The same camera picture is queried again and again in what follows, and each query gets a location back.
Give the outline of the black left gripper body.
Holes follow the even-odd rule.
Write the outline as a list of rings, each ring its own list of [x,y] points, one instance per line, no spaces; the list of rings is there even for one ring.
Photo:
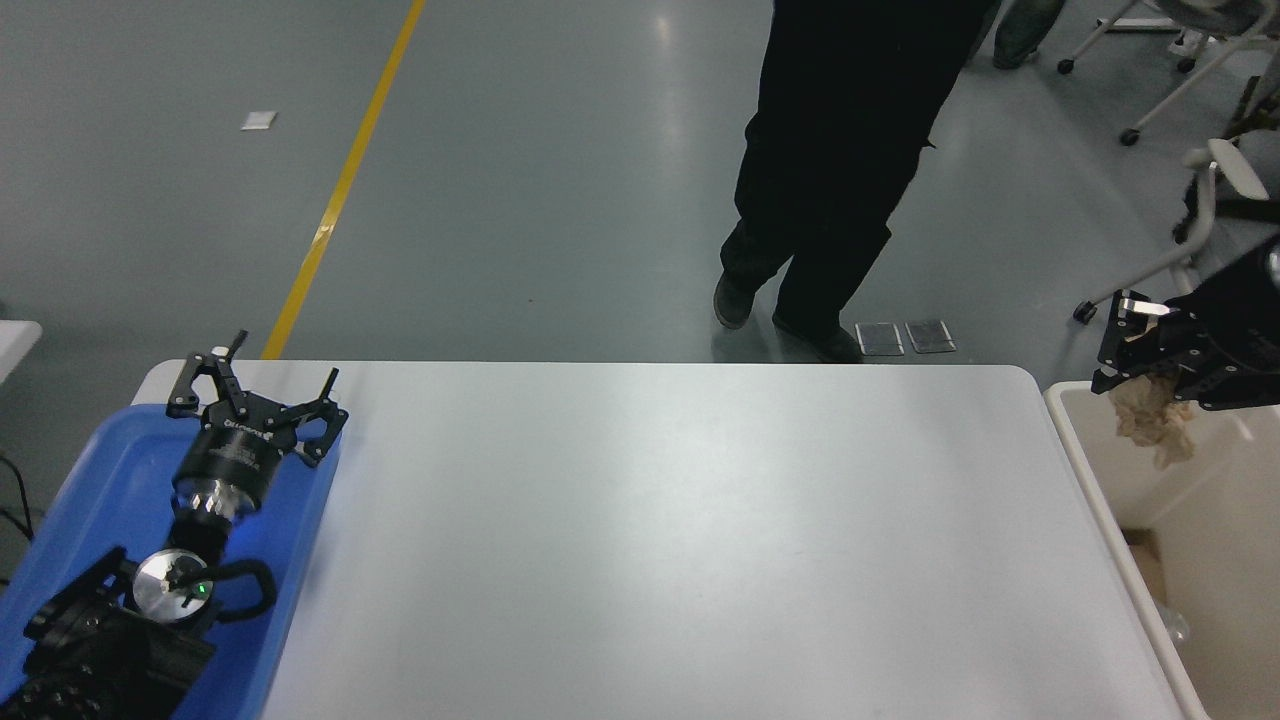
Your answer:
[[[265,500],[279,466],[297,441],[300,419],[269,400],[173,404],[175,419],[196,418],[200,429],[173,478],[174,495],[207,495],[230,487],[243,501]]]

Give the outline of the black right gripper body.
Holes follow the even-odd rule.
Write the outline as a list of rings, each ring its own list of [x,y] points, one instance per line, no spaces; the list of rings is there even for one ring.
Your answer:
[[[1230,354],[1275,354],[1279,345],[1279,237],[1202,281],[1188,306]]]

